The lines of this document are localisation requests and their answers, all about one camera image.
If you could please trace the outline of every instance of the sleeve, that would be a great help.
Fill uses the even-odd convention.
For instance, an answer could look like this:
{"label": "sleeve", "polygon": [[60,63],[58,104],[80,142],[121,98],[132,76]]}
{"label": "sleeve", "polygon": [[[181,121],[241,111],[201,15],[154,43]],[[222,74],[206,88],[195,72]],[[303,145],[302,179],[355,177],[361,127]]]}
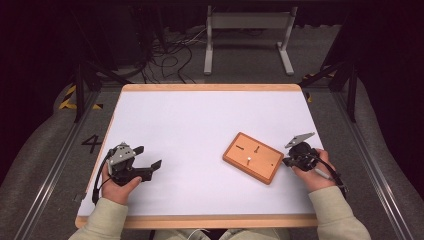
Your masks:
{"label": "sleeve", "polygon": [[88,217],[87,224],[78,229],[70,240],[120,239],[128,207],[100,198]]}
{"label": "sleeve", "polygon": [[353,215],[338,187],[311,192],[309,198],[317,214],[320,240],[371,239],[368,230]]}

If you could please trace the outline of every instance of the metal rail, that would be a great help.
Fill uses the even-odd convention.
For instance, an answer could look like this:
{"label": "metal rail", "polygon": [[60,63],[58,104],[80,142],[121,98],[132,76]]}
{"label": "metal rail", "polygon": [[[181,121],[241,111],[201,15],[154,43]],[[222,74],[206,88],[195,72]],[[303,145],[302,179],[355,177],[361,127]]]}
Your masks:
{"label": "metal rail", "polygon": [[[90,109],[91,106],[94,105],[98,95],[99,92],[89,93],[88,101],[85,104],[85,109]],[[90,111],[85,111],[85,113],[81,116],[81,119],[77,123],[74,123],[71,130],[69,131],[65,143],[63,144],[62,149],[56,157],[56,160],[52,168],[50,169],[46,180],[38,191],[38,194],[30,210],[28,211],[24,221],[22,222],[18,232],[15,235],[15,240],[29,239],[32,231],[34,230],[35,225],[37,224],[38,219],[40,218],[44,208],[46,207],[46,204],[56,186],[56,183],[59,180],[63,168],[65,167],[66,162],[68,161],[69,153],[72,149],[72,146],[75,142],[76,137],[78,136],[81,127],[84,125],[84,122],[89,112]]]}
{"label": "metal rail", "polygon": [[362,154],[362,161],[364,167],[370,176],[371,182],[374,185],[374,188],[377,192],[380,201],[386,210],[387,216],[389,217],[390,222],[392,223],[393,229],[396,232],[398,239],[403,240],[412,240],[414,237],[412,236],[408,225],[406,224],[399,207],[396,203],[395,196],[386,181],[386,178],[383,175],[378,163],[375,159],[373,159],[367,149],[367,146],[364,143],[364,138],[361,134],[358,126],[350,121],[349,115],[346,111],[346,101],[344,100],[342,94],[340,92],[332,93],[337,107],[343,115],[344,120],[347,122],[349,126],[349,130],[355,138],[356,144]]}

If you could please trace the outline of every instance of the wire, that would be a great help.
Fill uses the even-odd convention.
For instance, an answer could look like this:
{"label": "wire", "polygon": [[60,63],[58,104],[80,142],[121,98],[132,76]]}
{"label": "wire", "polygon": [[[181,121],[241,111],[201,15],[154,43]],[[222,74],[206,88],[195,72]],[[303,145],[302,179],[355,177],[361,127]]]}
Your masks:
{"label": "wire", "polygon": [[343,183],[342,179],[340,178],[340,174],[338,174],[328,163],[324,162],[324,160],[322,160],[318,156],[305,154],[305,153],[299,153],[299,154],[296,154],[296,155],[310,157],[310,158],[313,158],[313,159],[317,160],[318,162],[322,163],[328,169],[328,171],[330,172],[332,179],[334,180],[336,185],[339,187],[340,191],[343,194],[343,197],[346,198],[346,194],[349,191],[347,186]]}
{"label": "wire", "polygon": [[96,205],[97,202],[99,201],[99,198],[100,198],[100,196],[99,196],[100,195],[99,194],[100,193],[100,188],[103,186],[103,184],[105,182],[107,182],[110,179],[109,178],[108,180],[106,180],[104,183],[102,183],[102,185],[100,185],[99,188],[97,188],[97,185],[99,183],[99,178],[100,178],[101,172],[103,171],[103,167],[104,167],[104,165],[106,163],[106,160],[108,158],[110,158],[112,155],[113,155],[113,150],[110,149],[108,151],[108,153],[106,154],[106,157],[103,159],[102,163],[100,164],[99,170],[97,171],[96,181],[94,182],[94,187],[93,187],[93,196],[91,197],[91,201],[93,201],[94,205]]}

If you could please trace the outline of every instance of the number 4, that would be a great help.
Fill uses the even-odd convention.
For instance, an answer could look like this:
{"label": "number 4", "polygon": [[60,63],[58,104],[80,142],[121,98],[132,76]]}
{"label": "number 4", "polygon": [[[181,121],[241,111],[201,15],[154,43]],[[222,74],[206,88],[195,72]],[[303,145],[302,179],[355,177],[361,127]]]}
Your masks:
{"label": "number 4", "polygon": [[99,139],[99,136],[97,136],[96,134],[94,134],[89,139],[87,139],[84,142],[82,142],[81,145],[91,145],[90,153],[93,153],[94,152],[94,148],[96,147],[96,145],[101,145],[102,144],[102,142],[97,142],[97,139]]}

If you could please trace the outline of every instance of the wooden table edge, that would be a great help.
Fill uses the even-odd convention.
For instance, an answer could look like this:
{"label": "wooden table edge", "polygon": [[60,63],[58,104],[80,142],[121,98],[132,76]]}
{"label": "wooden table edge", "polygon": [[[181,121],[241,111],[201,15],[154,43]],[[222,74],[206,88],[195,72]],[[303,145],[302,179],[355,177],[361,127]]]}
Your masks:
{"label": "wooden table edge", "polygon": [[301,91],[297,84],[127,84],[131,91]]}
{"label": "wooden table edge", "polygon": [[[75,226],[81,228],[88,216],[78,216]],[[315,214],[231,215],[231,216],[128,216],[126,229],[184,229],[184,228],[282,228],[316,227]]]}

